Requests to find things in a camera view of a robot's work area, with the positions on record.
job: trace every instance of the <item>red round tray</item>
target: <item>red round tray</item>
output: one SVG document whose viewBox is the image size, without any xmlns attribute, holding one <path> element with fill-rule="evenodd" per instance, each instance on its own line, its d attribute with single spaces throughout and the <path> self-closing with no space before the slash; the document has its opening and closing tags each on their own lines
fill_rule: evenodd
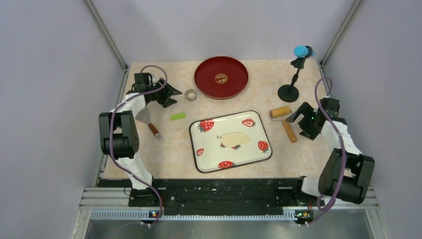
<svg viewBox="0 0 422 239">
<path fill-rule="evenodd" d="M 195 84 L 206 96 L 224 100 L 238 95 L 248 83 L 248 71 L 238 60 L 217 56 L 205 60 L 195 71 Z"/>
</svg>

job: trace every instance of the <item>flat dough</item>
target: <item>flat dough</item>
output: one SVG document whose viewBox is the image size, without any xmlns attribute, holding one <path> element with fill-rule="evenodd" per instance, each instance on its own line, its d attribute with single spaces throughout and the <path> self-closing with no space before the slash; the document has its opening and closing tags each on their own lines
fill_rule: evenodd
<svg viewBox="0 0 422 239">
<path fill-rule="evenodd" d="M 236 147 L 248 143 L 251 138 L 244 133 L 232 132 L 225 133 L 221 136 L 221 143 L 226 147 Z"/>
</svg>

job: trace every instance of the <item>spatula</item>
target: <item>spatula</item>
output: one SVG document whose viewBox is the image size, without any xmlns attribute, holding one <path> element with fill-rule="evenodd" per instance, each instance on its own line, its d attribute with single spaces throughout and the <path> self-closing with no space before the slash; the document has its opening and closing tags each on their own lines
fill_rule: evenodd
<svg viewBox="0 0 422 239">
<path fill-rule="evenodd" d="M 162 140 L 160 133 L 158 132 L 157 128 L 151 124 L 150 116 L 149 116 L 149 109 L 147 107 L 143 108 L 135 117 L 135 119 L 141 121 L 148 125 L 151 132 L 157 137 L 157 139 Z"/>
</svg>

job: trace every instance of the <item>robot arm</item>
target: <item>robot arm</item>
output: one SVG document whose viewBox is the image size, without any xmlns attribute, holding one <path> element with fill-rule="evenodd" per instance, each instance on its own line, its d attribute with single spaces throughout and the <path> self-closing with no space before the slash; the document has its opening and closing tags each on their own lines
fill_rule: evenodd
<svg viewBox="0 0 422 239">
<path fill-rule="evenodd" d="M 344 176 L 340 190 L 336 196 L 343 201 L 360 204 L 366 196 L 369 182 L 374 171 L 375 161 L 372 157 L 363 155 L 355 146 L 350 134 L 347 131 L 347 122 L 338 116 L 340 109 L 339 100 L 323 98 L 320 100 L 322 108 L 330 116 L 343 138 L 346 150 L 346 168 L 350 169 L 352 177 Z M 287 122 L 294 122 L 299 115 L 304 117 L 299 121 L 303 135 L 314 140 L 318 134 L 322 134 L 328 143 L 331 155 L 319 178 L 305 177 L 302 184 L 302 191 L 314 196 L 332 196 L 341 171 L 341 147 L 339 134 L 334 130 L 331 123 L 325 118 L 321 110 L 313 109 L 308 103 L 303 103 L 294 112 Z"/>
<path fill-rule="evenodd" d="M 133 189 L 141 190 L 146 188 L 146 186 L 136 180 L 134 176 L 140 178 L 149 185 L 151 185 L 152 182 L 152 175 L 146 170 L 137 153 L 139 150 L 139 137 L 134 116 L 151 101 L 157 101 L 164 108 L 171 106 L 177 103 L 177 101 L 170 97 L 172 95 L 180 95 L 182 92 L 167 84 L 163 89 L 155 93 L 140 95 L 130 101 L 128 101 L 128 99 L 139 93 L 158 89 L 163 84 L 164 80 L 162 78 L 156 81 L 149 73 L 135 74 L 135 83 L 122 101 L 125 102 L 125 104 L 118 109 L 114 118 L 113 130 L 121 128 L 120 133 L 113 133 L 112 146 L 114 158 L 118 165 L 131 172 L 131 174 L 127 173 L 127 175 L 132 182 Z M 99 116 L 101 150 L 107 155 L 110 155 L 110 123 L 113 111 L 114 109 L 110 112 L 101 113 Z"/>
</svg>

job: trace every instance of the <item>strawberry print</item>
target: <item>strawberry print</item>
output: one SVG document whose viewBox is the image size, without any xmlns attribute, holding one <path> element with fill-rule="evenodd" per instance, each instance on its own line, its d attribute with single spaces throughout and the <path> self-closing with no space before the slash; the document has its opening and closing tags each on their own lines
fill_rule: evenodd
<svg viewBox="0 0 422 239">
<path fill-rule="evenodd" d="M 223 168 L 230 168 L 235 166 L 234 162 L 231 161 L 223 161 L 221 163 L 218 164 L 218 167 L 223 169 Z"/>
<path fill-rule="evenodd" d="M 214 121 L 212 119 L 203 120 L 199 123 L 198 129 L 200 132 L 205 133 L 209 131 L 214 126 Z"/>
<path fill-rule="evenodd" d="M 248 127 L 255 127 L 256 123 L 253 121 L 253 119 L 245 119 L 242 121 L 242 124 L 248 126 Z"/>
<path fill-rule="evenodd" d="M 203 148 L 200 148 L 200 149 L 197 150 L 197 156 L 198 157 L 201 156 L 203 153 L 204 153 L 204 149 Z"/>
<path fill-rule="evenodd" d="M 224 146 L 224 144 L 223 144 L 223 143 L 221 143 L 221 144 L 220 144 L 220 147 L 225 148 L 225 146 Z M 234 150 L 238 150 L 240 147 L 241 147 L 241 146 L 240 146 L 240 144 L 238 144 L 238 145 L 236 145 L 235 147 L 232 147 L 232 149 L 234 149 Z"/>
<path fill-rule="evenodd" d="M 265 141 L 259 141 L 258 148 L 262 151 L 262 153 L 267 153 L 267 151 L 270 149 L 270 146 Z"/>
<path fill-rule="evenodd" d="M 238 145 L 236 145 L 235 147 L 232 147 L 232 149 L 234 149 L 234 150 L 238 150 L 240 147 L 241 147 L 241 146 L 240 146 L 240 144 L 238 144 Z"/>
</svg>

